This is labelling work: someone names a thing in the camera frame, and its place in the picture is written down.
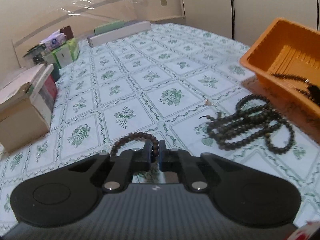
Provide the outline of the green tissue box pack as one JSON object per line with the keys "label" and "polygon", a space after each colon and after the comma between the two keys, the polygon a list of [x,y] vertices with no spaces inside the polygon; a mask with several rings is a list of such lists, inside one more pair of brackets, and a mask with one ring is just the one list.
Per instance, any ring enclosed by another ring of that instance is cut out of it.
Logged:
{"label": "green tissue box pack", "polygon": [[59,48],[51,51],[54,57],[55,63],[58,67],[64,68],[69,64],[76,61],[80,54],[80,47],[76,38],[68,40],[65,44],[61,45]]}

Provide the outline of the dark brown box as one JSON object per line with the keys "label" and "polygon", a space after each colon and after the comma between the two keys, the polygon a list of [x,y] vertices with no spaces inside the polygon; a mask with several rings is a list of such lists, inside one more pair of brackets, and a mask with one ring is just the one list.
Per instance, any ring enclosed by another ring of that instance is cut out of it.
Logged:
{"label": "dark brown box", "polygon": [[74,38],[74,34],[72,32],[71,26],[68,25],[60,29],[60,33],[63,33],[65,36],[66,41],[71,40]]}

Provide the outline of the floral patterned bed sheet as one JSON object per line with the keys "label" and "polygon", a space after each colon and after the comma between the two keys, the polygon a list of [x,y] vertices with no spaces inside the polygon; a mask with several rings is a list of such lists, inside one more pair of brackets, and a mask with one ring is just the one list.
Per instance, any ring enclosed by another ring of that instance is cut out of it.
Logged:
{"label": "floral patterned bed sheet", "polygon": [[286,154],[271,153],[263,139],[223,151],[204,131],[206,115],[232,114],[249,94],[268,96],[274,104],[276,94],[239,63],[247,50],[240,42],[178,24],[154,24],[95,48],[82,40],[79,59],[61,70],[50,132],[1,153],[1,234],[17,223],[9,198],[20,182],[107,151],[139,131],[168,147],[193,155],[212,152],[289,180],[302,195],[296,226],[319,220],[319,141],[295,127]]}

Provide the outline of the purple tissue pack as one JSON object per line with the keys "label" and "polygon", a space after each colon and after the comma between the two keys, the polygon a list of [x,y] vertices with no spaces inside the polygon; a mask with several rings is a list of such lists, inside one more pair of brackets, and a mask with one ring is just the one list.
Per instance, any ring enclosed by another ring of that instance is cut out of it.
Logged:
{"label": "purple tissue pack", "polygon": [[53,32],[44,40],[42,40],[40,42],[40,45],[43,46],[44,49],[48,51],[52,51],[56,48],[59,48],[61,45],[65,44],[65,42],[66,42],[65,34],[60,31],[56,31],[56,32]]}

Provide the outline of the sliding wardrobe doors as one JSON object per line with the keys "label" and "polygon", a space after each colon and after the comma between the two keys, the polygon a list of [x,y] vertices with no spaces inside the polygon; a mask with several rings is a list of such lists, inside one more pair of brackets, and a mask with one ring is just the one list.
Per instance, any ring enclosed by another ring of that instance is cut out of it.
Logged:
{"label": "sliding wardrobe doors", "polygon": [[319,0],[183,0],[189,26],[252,45],[275,18],[319,28]]}

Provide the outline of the wooden bed headboard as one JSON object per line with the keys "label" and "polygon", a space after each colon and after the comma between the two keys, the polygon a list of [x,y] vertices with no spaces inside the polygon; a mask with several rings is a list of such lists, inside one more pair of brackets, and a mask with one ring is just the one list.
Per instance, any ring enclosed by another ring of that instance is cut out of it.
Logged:
{"label": "wooden bed headboard", "polygon": [[94,28],[114,21],[137,18],[134,0],[75,0],[49,8],[21,23],[13,38],[13,45],[21,67],[23,56],[54,31],[70,26],[73,35],[80,38],[94,33]]}

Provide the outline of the beige cardboard box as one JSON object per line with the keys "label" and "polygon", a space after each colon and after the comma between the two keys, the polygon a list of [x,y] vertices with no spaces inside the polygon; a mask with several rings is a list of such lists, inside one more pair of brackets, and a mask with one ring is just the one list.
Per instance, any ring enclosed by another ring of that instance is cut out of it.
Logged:
{"label": "beige cardboard box", "polygon": [[50,126],[34,107],[26,108],[1,120],[1,145],[13,152],[49,132]]}

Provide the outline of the long white box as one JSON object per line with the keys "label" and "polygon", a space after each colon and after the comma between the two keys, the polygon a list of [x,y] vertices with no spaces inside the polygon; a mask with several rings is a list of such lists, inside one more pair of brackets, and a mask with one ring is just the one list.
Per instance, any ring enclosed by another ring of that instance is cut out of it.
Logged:
{"label": "long white box", "polygon": [[100,46],[107,42],[112,42],[121,38],[135,35],[140,32],[151,30],[150,21],[128,23],[124,27],[108,31],[99,35],[88,36],[87,41],[90,47]]}

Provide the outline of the orange plastic tray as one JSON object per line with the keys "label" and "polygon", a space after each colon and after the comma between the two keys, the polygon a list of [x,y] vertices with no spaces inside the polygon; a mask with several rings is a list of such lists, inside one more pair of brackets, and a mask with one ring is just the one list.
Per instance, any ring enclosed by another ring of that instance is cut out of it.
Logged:
{"label": "orange plastic tray", "polygon": [[319,86],[319,31],[276,18],[240,64],[276,94],[274,104],[294,124],[319,141],[319,105],[306,96],[308,85]]}

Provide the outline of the small gold earring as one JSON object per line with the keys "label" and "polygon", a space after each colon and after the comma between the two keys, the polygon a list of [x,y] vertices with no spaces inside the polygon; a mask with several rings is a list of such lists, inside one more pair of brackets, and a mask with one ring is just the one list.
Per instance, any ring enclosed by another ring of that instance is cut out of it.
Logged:
{"label": "small gold earring", "polygon": [[207,99],[207,100],[205,101],[205,105],[211,106],[211,105],[212,105],[212,102]]}

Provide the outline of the green flat box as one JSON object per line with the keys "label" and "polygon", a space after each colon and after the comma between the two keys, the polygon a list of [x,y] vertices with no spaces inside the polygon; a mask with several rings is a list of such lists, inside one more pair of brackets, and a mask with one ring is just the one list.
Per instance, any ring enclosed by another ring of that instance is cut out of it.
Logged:
{"label": "green flat box", "polygon": [[105,23],[101,26],[98,26],[94,28],[94,34],[95,35],[100,35],[109,31],[113,31],[119,28],[122,28],[125,25],[124,21],[113,21],[113,22],[108,22]]}

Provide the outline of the dark green cup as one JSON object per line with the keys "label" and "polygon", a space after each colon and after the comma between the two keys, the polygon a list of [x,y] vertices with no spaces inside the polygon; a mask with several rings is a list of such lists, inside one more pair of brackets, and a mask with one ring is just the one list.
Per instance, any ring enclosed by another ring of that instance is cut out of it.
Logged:
{"label": "dark green cup", "polygon": [[57,82],[58,80],[59,80],[59,78],[61,77],[61,75],[60,75],[60,68],[58,67],[58,65],[57,64],[53,64],[53,71],[52,71],[52,73],[51,73],[51,76],[52,76],[52,78],[53,78],[53,80],[54,80],[54,82]]}

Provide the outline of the books on box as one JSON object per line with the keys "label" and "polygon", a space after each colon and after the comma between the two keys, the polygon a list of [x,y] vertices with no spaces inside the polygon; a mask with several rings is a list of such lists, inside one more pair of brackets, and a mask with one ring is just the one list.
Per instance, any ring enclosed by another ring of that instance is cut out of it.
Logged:
{"label": "books on box", "polygon": [[52,64],[38,64],[23,69],[1,89],[1,120],[34,107],[50,125],[56,96],[56,85],[51,77]]}

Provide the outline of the black wrist watch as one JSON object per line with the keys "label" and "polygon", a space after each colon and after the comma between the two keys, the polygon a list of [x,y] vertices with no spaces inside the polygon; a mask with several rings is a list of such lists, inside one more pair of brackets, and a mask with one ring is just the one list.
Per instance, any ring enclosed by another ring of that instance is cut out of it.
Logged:
{"label": "black wrist watch", "polygon": [[320,104],[320,89],[316,85],[308,85],[309,97],[310,99],[316,103]]}

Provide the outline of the beige nightstand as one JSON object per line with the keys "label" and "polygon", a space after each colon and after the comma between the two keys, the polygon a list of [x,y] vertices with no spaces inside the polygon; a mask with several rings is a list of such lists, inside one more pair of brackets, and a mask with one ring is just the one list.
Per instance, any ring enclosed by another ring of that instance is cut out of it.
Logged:
{"label": "beige nightstand", "polygon": [[186,20],[184,16],[169,16],[169,17],[157,18],[149,21],[154,24],[173,23],[173,24],[186,25]]}

